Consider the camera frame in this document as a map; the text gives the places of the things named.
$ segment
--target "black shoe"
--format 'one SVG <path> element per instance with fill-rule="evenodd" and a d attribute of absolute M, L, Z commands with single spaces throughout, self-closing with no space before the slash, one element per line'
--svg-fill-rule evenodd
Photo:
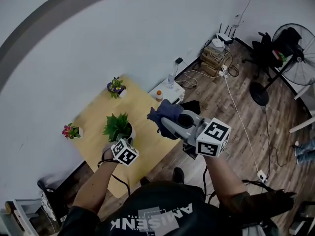
<path fill-rule="evenodd" d="M 146 185 L 148 183 L 150 183 L 150 180 L 147 177 L 143 177 L 140 179 L 141 186 Z"/>
<path fill-rule="evenodd" d="M 173 182 L 184 183 L 185 175 L 181 168 L 176 167 L 173 172 Z"/>

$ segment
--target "dark blue cloth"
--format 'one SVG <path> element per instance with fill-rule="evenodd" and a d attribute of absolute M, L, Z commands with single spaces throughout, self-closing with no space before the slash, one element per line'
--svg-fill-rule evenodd
<path fill-rule="evenodd" d="M 172 105 L 169 100 L 165 99 L 161 102 L 161 105 L 157 108 L 157 110 L 151 107 L 151 111 L 148 114 L 148 119 L 154 121 L 157 124 L 162 136 L 176 140 L 177 138 L 171 132 L 169 132 L 166 127 L 164 127 L 161 122 L 161 118 L 165 117 L 169 120 L 172 120 L 173 122 L 177 122 L 178 117 L 183 110 L 184 108 L 182 106 Z"/>

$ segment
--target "shirt sleeve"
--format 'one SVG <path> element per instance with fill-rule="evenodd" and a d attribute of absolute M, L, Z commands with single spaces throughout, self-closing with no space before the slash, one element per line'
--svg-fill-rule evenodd
<path fill-rule="evenodd" d="M 100 222 L 99 217 L 92 211 L 73 206 L 64 221 L 59 236 L 94 235 Z"/>

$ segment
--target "jeans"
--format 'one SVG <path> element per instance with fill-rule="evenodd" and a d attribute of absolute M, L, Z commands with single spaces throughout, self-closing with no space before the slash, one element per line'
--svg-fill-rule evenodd
<path fill-rule="evenodd" d="M 301 144 L 295 149 L 296 158 L 299 163 L 306 163 L 315 160 L 315 139 L 311 139 L 306 144 Z"/>

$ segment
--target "black t-shirt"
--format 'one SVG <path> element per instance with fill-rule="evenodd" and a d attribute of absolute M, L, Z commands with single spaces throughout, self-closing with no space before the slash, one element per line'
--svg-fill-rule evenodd
<path fill-rule="evenodd" d="M 147 184 L 101 223 L 95 213 L 74 206 L 59 236 L 225 235 L 230 230 L 227 218 L 206 204 L 198 189 L 170 181 Z"/>

